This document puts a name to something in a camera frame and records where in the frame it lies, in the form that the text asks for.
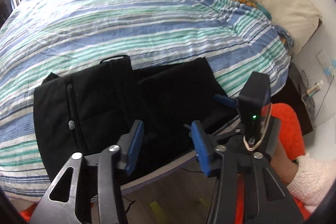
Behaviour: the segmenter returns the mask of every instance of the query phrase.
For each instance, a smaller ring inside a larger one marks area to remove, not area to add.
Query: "folded black garment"
[[[50,75],[34,92],[36,139],[52,180],[74,152],[100,153],[144,121],[145,136],[130,180],[193,149],[193,120],[212,133],[237,115],[217,103],[225,95],[205,58],[132,70],[128,56],[64,76]]]

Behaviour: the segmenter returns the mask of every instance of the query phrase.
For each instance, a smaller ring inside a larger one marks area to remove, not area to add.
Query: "orange fuzzy fabric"
[[[272,116],[281,120],[279,139],[290,160],[305,155],[305,144],[303,143],[299,120],[294,110],[286,104],[272,105]],[[310,216],[303,202],[294,198],[304,219]],[[235,224],[243,223],[244,212],[244,181],[243,177],[238,177],[238,192],[236,202],[236,221]]]

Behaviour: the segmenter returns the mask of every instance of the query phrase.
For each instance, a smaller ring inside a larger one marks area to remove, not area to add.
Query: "pocket zipper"
[[[69,121],[69,129],[73,132],[73,136],[76,140],[78,149],[80,152],[85,152],[86,155],[89,154],[89,150],[86,146],[86,143],[83,138],[80,122],[79,122],[79,117],[78,117],[78,112],[77,112],[77,107],[76,107],[76,102],[75,102],[75,96],[74,96],[74,89],[73,85],[69,84],[67,85],[67,94],[68,94],[68,101],[69,101],[69,109],[70,109],[70,119]]]

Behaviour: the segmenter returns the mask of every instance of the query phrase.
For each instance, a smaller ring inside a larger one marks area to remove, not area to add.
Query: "blue gripper pad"
[[[125,168],[127,175],[132,174],[137,164],[138,155],[139,155],[140,147],[142,143],[143,133],[144,133],[143,122],[140,121],[140,123],[138,124],[135,130],[134,138],[131,142],[131,145],[130,145],[130,148],[127,154],[127,165]]]
[[[196,149],[198,162],[202,172],[208,176],[211,171],[209,151],[204,143],[204,136],[202,136],[201,130],[203,129],[199,128],[195,121],[191,123],[191,138],[193,139],[194,147]]]

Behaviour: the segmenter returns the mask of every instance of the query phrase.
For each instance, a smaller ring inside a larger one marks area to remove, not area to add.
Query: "person's skin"
[[[271,166],[285,185],[288,185],[293,181],[299,168],[297,164],[293,163],[287,157],[286,151],[280,141],[277,143],[277,148],[271,160]]]

